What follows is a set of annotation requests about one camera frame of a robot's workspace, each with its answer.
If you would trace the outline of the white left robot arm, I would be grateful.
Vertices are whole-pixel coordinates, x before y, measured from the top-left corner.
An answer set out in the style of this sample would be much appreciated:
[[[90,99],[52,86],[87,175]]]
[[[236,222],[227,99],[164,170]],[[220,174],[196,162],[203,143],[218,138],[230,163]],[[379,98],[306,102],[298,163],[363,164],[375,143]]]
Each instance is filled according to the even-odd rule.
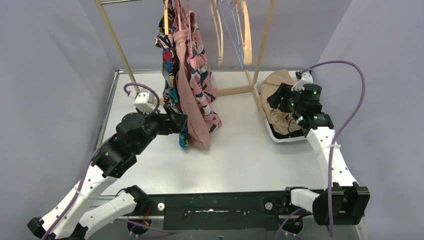
[[[94,209],[98,197],[137,162],[158,135],[179,134],[187,115],[165,106],[165,113],[131,112],[116,126],[116,133],[96,149],[74,188],[43,217],[27,227],[41,240],[86,240],[115,219],[148,207],[148,195],[137,185]]]

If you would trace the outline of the blue hanger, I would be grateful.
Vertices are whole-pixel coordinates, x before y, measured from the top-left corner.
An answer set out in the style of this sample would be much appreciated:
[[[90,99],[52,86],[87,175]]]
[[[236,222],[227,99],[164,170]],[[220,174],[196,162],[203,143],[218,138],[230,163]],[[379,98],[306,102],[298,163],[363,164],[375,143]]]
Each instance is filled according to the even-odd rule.
[[[239,33],[241,28],[238,26],[236,17],[236,7],[234,0],[219,0],[218,1],[220,12],[224,15],[224,26],[228,32],[230,40],[235,50],[238,63],[242,70],[245,69],[244,53],[242,51],[242,37]]]

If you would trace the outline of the white plastic basket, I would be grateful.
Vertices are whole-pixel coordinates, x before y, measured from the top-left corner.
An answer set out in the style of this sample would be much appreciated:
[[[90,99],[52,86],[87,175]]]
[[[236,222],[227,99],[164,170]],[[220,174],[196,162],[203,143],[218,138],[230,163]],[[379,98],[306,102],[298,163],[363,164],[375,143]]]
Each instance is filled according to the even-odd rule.
[[[255,96],[259,99],[260,98],[260,93],[262,91],[262,84],[263,81],[258,81],[254,86],[254,92],[255,92]],[[269,123],[268,118],[262,108],[262,104],[259,104],[259,112],[261,113],[261,116],[263,118],[263,122],[265,124],[265,127],[267,129],[268,135],[270,136],[271,140],[273,141],[274,144],[284,144],[284,143],[290,143],[290,142],[298,142],[298,141],[305,141],[306,138],[301,135],[301,136],[295,136],[295,137],[291,137],[289,135],[287,135],[286,137],[283,138],[277,138],[275,136],[275,132],[273,131],[272,125]]]

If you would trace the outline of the pink shark print shorts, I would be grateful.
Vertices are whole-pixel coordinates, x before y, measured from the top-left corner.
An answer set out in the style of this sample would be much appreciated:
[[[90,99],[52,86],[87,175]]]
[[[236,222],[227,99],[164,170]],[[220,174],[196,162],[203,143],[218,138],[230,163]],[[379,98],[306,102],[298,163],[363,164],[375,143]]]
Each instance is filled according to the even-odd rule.
[[[186,59],[190,72],[189,85],[199,108],[203,123],[211,134],[222,126],[221,118],[211,104],[218,96],[218,89],[206,56],[204,43],[199,30],[196,14],[189,11],[187,14],[187,50]]]

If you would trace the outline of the black shorts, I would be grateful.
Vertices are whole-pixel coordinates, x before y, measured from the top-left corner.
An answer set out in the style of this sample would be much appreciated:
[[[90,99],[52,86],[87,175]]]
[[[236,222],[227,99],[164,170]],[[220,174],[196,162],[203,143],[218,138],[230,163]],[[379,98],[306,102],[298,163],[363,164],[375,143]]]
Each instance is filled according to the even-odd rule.
[[[304,136],[302,129],[295,122],[283,124],[282,128],[277,128],[271,123],[268,125],[272,135],[279,140]]]

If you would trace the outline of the beige shorts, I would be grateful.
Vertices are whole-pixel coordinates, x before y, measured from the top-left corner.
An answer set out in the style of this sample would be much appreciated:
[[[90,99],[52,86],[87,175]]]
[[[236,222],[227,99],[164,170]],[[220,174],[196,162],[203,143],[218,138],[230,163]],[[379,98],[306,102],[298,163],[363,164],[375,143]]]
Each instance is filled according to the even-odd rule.
[[[291,87],[295,83],[289,71],[281,69],[272,72],[261,84],[259,99],[263,112],[276,137],[280,139],[302,135],[302,130],[296,123],[292,114],[280,110],[280,102],[282,99],[278,98],[277,94],[282,84]]]

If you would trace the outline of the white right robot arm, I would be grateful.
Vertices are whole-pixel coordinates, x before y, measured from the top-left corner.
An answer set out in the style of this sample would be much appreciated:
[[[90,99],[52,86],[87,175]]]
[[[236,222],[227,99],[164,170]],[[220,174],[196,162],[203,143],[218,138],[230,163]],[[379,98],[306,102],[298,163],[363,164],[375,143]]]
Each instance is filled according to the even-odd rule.
[[[336,141],[331,117],[322,111],[321,86],[304,84],[296,89],[282,83],[267,98],[273,109],[291,113],[311,145],[327,186],[321,193],[305,187],[287,187],[281,199],[282,209],[295,213],[303,209],[320,226],[357,225],[364,216],[370,191],[351,174]]]

